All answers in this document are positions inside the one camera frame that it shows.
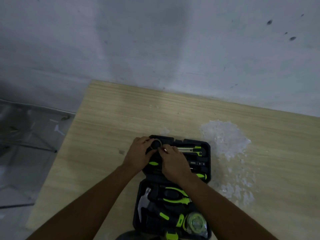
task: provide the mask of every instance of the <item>black tool case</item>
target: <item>black tool case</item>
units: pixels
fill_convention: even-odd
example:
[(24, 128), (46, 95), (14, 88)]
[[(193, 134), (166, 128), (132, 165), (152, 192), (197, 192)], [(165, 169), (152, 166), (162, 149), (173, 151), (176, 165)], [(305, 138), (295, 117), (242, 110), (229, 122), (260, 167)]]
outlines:
[[(150, 138), (155, 138), (161, 141), (161, 144), (169, 144), (171, 146), (176, 146), (178, 148), (191, 148), (191, 147), (201, 147), (196, 151), (201, 151), (201, 156), (198, 153), (189, 153), (184, 152), (187, 161), (189, 161), (189, 165), (191, 171), (193, 173), (201, 174), (201, 179), (208, 183), (211, 180), (211, 150), (210, 145), (204, 141), (196, 141), (196, 140), (189, 140), (184, 139), (181, 140), (174, 140), (173, 137), (166, 137), (166, 136), (157, 136), (151, 135)], [(146, 175), (146, 178), (142, 180), (139, 184), (139, 190), (137, 195), (137, 201), (135, 205), (134, 217), (133, 217), (133, 226), (136, 230), (140, 232), (145, 232), (148, 234), (154, 234), (159, 236), (165, 236), (166, 232), (175, 232), (178, 234), (179, 238), (183, 239), (210, 239), (211, 238), (211, 229), (207, 224), (207, 231), (208, 237), (203, 237), (199, 235), (193, 235), (187, 233), (183, 227), (176, 227), (173, 224), (169, 223), (169, 221), (159, 217), (158, 214), (148, 211), (146, 208), (141, 209), (142, 220), (140, 222), (139, 215), (138, 215), (138, 203), (141, 198), (146, 192), (147, 188), (151, 188), (151, 192), (149, 194), (148, 199), (151, 202), (154, 202), (157, 206), (165, 209), (167, 212), (170, 212), (174, 217), (178, 217), (179, 215), (183, 214), (186, 216), (191, 212), (198, 212), (196, 206), (193, 202), (188, 204), (183, 203), (170, 203), (159, 200), (159, 197), (162, 199), (163, 192), (164, 193), (174, 193), (173, 191), (166, 191), (165, 187), (172, 187), (181, 189), (178, 185), (174, 184), (173, 182), (166, 179), (166, 177), (162, 174), (162, 158), (158, 152), (153, 154), (150, 158), (149, 164), (142, 170), (143, 173)]]

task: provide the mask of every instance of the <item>person's right arm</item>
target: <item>person's right arm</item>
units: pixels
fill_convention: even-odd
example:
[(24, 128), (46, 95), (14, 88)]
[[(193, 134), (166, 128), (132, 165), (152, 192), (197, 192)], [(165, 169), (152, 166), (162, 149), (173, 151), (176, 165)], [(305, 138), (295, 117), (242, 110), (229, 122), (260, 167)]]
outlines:
[(218, 240), (277, 239), (192, 173), (188, 161), (177, 147), (163, 145), (159, 153), (163, 161), (162, 173), (187, 193)]

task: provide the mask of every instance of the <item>tool kit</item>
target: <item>tool kit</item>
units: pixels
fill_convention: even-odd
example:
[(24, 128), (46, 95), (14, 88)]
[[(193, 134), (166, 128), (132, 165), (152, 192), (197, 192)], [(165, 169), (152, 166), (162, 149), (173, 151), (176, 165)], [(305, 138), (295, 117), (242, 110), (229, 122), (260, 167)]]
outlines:
[[(192, 173), (202, 181), (211, 180), (210, 145), (204, 141), (152, 135), (152, 149), (164, 144), (176, 146), (189, 162)], [(137, 231), (165, 236), (167, 240), (210, 239), (211, 229), (188, 195), (162, 174), (162, 158), (156, 152), (142, 170), (146, 178), (140, 182), (134, 210), (133, 226)]]

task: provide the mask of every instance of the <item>open tool case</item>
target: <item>open tool case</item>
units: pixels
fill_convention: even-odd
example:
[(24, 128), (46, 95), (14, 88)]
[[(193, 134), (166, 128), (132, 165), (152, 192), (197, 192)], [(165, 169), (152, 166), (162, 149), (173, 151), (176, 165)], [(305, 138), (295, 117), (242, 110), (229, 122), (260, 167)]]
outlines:
[[(156, 140), (151, 147), (156, 149), (164, 144), (176, 146), (183, 152), (189, 162), (191, 171), (201, 180), (208, 183), (211, 180), (210, 145), (204, 141), (184, 139), (174, 140), (173, 137), (152, 135)], [(186, 193), (176, 184), (166, 179), (162, 174), (162, 158), (159, 152), (153, 154), (149, 164), (142, 170), (146, 178), (140, 182), (137, 201), (135, 205), (133, 226), (140, 232), (166, 236), (169, 240), (184, 239), (210, 239), (211, 229), (206, 225), (208, 235), (189, 234), (183, 227), (184, 218), (192, 212), (198, 212), (193, 202), (190, 202)], [(142, 196), (148, 192), (148, 207), (141, 209), (141, 222), (138, 205)]]

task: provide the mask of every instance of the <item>wood grain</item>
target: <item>wood grain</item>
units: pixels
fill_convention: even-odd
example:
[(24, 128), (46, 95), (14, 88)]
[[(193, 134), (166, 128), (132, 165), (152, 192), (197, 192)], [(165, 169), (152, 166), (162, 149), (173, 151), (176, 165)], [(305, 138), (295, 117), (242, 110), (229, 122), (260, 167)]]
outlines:
[[(199, 127), (210, 120), (236, 124), (251, 144), (246, 156), (230, 161), (213, 157), (209, 185), (216, 190), (227, 183), (241, 186), (242, 198), (230, 200), (279, 239), (317, 239), (320, 118), (101, 81), (90, 84), (27, 227), (38, 228), (111, 173), (135, 137), (159, 134), (166, 127), (177, 139), (202, 140)], [(133, 229), (143, 178), (140, 173), (128, 184), (95, 239), (115, 239)], [(252, 187), (239, 178), (246, 178)], [(245, 192), (255, 200), (245, 202)]]

